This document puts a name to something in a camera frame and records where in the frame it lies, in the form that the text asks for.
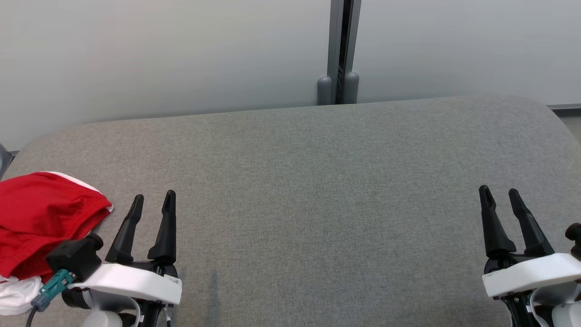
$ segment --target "cable connector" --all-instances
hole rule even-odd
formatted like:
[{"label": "cable connector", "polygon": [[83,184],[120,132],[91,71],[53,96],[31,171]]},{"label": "cable connector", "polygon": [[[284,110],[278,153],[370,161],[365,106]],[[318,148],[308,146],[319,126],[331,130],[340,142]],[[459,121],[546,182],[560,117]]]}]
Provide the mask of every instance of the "cable connector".
[{"label": "cable connector", "polygon": [[67,286],[72,283],[77,277],[75,274],[66,269],[59,270],[43,287],[39,290],[37,295],[30,304],[37,308],[38,312],[43,312],[52,299],[59,295],[62,291],[67,289]]}]

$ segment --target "white cloth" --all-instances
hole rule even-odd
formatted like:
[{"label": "white cloth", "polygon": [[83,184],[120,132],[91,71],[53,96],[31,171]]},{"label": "white cloth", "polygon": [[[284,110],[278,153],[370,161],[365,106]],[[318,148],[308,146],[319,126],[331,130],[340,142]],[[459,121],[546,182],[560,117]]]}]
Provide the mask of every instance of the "white cloth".
[{"label": "white cloth", "polygon": [[41,287],[39,276],[25,280],[0,276],[0,315],[19,315],[32,309],[30,301]]}]

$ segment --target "red fabric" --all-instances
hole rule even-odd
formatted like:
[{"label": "red fabric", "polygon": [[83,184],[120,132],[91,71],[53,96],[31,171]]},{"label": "red fabric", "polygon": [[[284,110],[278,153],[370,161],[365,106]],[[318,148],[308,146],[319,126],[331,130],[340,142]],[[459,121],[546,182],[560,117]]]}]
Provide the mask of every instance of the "red fabric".
[{"label": "red fabric", "polygon": [[63,240],[85,237],[110,206],[103,194],[52,173],[0,182],[0,275],[46,282],[45,256]]}]

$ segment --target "gray upholstered surface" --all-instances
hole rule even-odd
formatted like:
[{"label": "gray upholstered surface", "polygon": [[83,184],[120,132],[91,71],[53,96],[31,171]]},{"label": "gray upholstered surface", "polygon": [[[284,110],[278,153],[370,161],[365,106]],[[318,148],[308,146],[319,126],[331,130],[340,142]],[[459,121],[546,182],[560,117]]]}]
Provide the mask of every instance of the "gray upholstered surface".
[{"label": "gray upholstered surface", "polygon": [[[107,245],[144,194],[143,259],[175,190],[178,326],[497,327],[507,312],[480,279],[478,187],[520,250],[511,187],[568,251],[580,154],[545,106],[482,95],[79,126],[33,141],[6,177],[56,170],[101,190],[116,206]],[[87,314],[59,300],[33,325]]]}]

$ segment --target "black cable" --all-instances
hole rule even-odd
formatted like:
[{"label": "black cable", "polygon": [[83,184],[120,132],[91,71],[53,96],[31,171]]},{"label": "black cable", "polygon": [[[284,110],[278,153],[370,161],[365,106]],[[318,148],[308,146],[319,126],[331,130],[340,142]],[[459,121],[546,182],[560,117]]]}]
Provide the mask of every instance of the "black cable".
[{"label": "black cable", "polygon": [[26,320],[26,327],[30,327],[33,324],[34,314],[37,312],[37,310],[38,310],[37,307],[33,307],[33,309],[30,311],[28,319]]}]

